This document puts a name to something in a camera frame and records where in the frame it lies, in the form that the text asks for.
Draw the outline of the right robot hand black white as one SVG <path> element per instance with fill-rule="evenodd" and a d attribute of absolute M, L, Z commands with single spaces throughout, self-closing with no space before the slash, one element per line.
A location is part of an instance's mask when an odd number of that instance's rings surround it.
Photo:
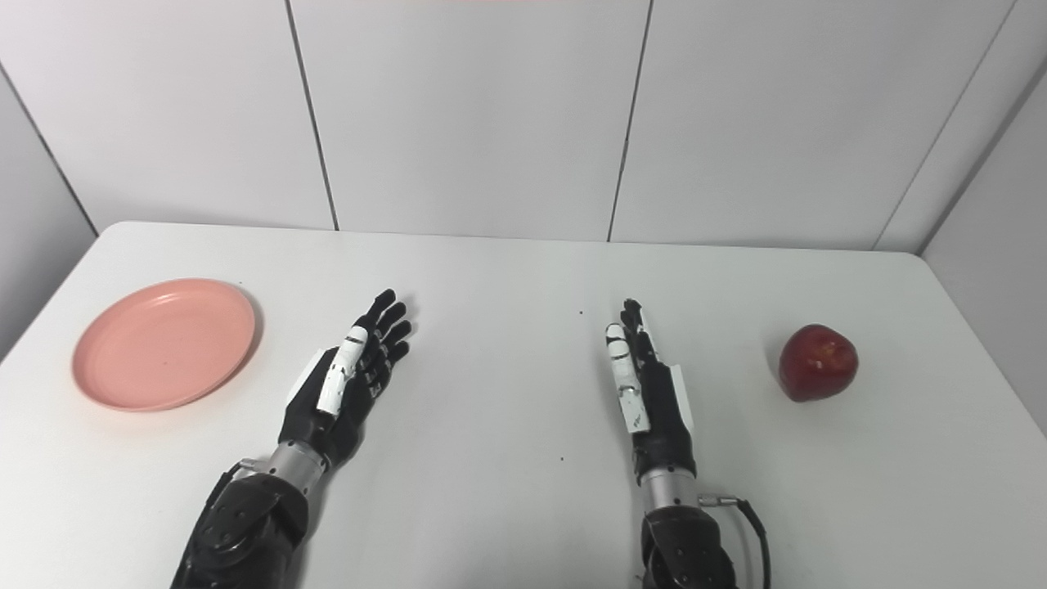
<path fill-rule="evenodd" d="M 697 474 L 690 426 L 672 369 L 659 358 L 643 305 L 624 299 L 604 340 L 638 480 L 654 470 Z"/>

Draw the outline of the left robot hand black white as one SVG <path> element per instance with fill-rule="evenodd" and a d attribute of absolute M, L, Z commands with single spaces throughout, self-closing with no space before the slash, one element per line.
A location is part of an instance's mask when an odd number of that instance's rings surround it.
<path fill-rule="evenodd" d="M 362 443 L 375 402 L 409 352 L 413 324 L 395 290 L 378 294 L 338 346 L 319 353 L 290 399 L 277 440 L 303 444 L 337 467 Z"/>

